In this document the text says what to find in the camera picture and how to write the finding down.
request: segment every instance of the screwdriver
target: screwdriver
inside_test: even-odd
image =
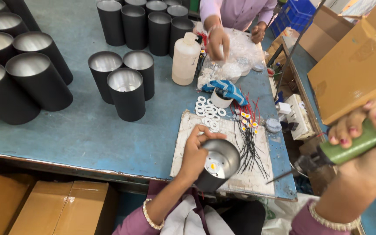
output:
[[[275,177],[266,184],[284,178],[295,171],[306,173],[324,165],[341,165],[374,147],[376,147],[376,129],[372,121],[367,118],[362,123],[362,135],[352,140],[351,147],[345,149],[340,145],[332,145],[330,142],[321,143],[317,146],[316,153],[300,156],[292,170]]]

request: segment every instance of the white plastic bottle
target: white plastic bottle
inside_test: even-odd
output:
[[[195,40],[193,33],[185,33],[184,38],[175,42],[172,64],[172,80],[181,86],[186,86],[194,80],[201,46]]]

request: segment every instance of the blue patterned cloth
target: blue patterned cloth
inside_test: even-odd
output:
[[[217,94],[222,94],[223,97],[235,99],[240,106],[247,105],[248,102],[244,98],[242,92],[232,82],[228,80],[213,80],[205,84],[201,90],[205,92],[213,92],[216,89]]]

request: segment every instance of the bracelet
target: bracelet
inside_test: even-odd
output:
[[[208,35],[210,35],[213,30],[222,29],[222,28],[223,28],[222,24],[221,23],[217,23],[217,24],[211,26],[211,28],[208,30]]]
[[[160,226],[157,226],[156,224],[154,224],[154,222],[149,218],[148,216],[148,212],[146,211],[146,204],[148,201],[151,201],[151,199],[146,199],[143,203],[143,214],[144,214],[144,217],[146,218],[146,220],[148,221],[148,223],[150,224],[150,226],[156,230],[161,230],[165,224],[165,220],[162,221],[162,223],[160,224]]]
[[[317,214],[316,203],[317,203],[316,201],[313,201],[310,204],[310,207],[309,207],[310,214],[317,222],[321,223],[323,226],[326,226],[336,231],[351,231],[352,229],[357,228],[361,222],[360,216],[356,220],[347,224],[340,224],[340,223],[334,223],[334,222],[328,221]]]

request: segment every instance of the worker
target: worker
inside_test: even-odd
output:
[[[376,99],[339,120],[329,132],[329,141],[348,148],[362,134],[368,117],[376,128]],[[188,137],[179,173],[168,185],[151,181],[148,199],[127,216],[113,235],[250,235],[261,234],[265,210],[258,202],[229,209],[221,216],[211,207],[202,208],[191,188],[204,169],[208,154],[201,143],[226,136],[196,126]],[[349,235],[358,217],[376,199],[376,147],[339,168],[320,200],[310,200],[292,221],[290,235]]]
[[[200,2],[200,16],[208,32],[207,53],[212,60],[227,59],[230,40],[223,27],[246,31],[252,20],[259,14],[258,24],[252,28],[252,41],[260,43],[277,0],[203,0]],[[220,51],[223,46],[224,57]]]

